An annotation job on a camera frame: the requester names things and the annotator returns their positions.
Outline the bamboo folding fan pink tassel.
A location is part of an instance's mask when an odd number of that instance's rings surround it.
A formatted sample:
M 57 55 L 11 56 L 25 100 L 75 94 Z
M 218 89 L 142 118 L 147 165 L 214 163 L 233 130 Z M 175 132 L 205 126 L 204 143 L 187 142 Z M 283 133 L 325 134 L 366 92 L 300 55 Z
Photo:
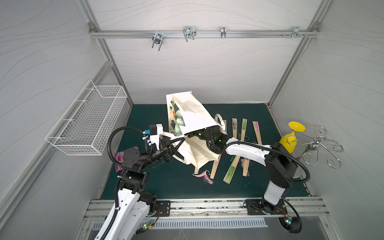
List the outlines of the bamboo folding fan pink tassel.
M 238 136 L 238 120 L 236 118 L 232 118 L 232 131 L 233 137 L 236 139 Z

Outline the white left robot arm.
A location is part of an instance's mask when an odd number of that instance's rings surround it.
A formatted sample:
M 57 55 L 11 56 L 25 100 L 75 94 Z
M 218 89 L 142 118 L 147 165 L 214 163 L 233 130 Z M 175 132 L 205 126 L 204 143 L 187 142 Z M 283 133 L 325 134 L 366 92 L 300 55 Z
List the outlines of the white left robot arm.
M 145 152 L 131 147 L 123 152 L 120 160 L 115 158 L 111 150 L 114 136 L 125 130 L 142 134 Z M 157 220 L 145 224 L 142 221 L 152 214 L 160 217 L 155 195 L 145 192 L 149 174 L 144 169 L 160 160 L 170 161 L 185 138 L 162 138 L 162 125 L 151 125 L 142 131 L 135 127 L 124 126 L 114 130 L 107 141 L 107 152 L 110 160 L 122 168 L 115 187 L 114 205 L 95 237 L 97 240 L 130 240 L 133 236 L 150 230 Z

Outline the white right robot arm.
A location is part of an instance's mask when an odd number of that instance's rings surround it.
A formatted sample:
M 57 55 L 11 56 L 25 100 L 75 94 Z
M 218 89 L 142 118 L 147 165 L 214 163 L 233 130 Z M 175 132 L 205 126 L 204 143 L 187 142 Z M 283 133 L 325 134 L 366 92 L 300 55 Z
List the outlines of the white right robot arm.
M 284 216 L 279 218 L 281 226 L 292 234 L 298 234 L 303 222 L 296 209 L 286 200 L 286 191 L 295 184 L 303 184 L 310 180 L 308 168 L 292 157 L 280 143 L 259 145 L 238 140 L 222 133 L 218 126 L 208 127 L 187 134 L 205 141 L 208 149 L 215 154 L 240 156 L 266 167 L 270 180 L 264 196 L 257 204 L 248 202 L 248 209 L 260 210 L 265 215 L 280 211 Z

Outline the cream canvas tote bag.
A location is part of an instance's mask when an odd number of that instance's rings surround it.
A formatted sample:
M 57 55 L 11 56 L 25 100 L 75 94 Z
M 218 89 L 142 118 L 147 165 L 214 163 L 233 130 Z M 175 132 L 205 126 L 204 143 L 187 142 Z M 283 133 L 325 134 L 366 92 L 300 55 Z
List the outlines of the cream canvas tote bag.
M 211 152 L 205 141 L 192 136 L 192 132 L 219 126 L 223 133 L 227 133 L 221 115 L 217 114 L 213 118 L 191 92 L 169 94 L 166 95 L 166 100 L 169 131 L 164 132 L 163 136 L 172 140 L 185 139 L 178 148 L 182 158 L 176 159 L 199 169 L 206 163 L 217 160 L 219 155 Z

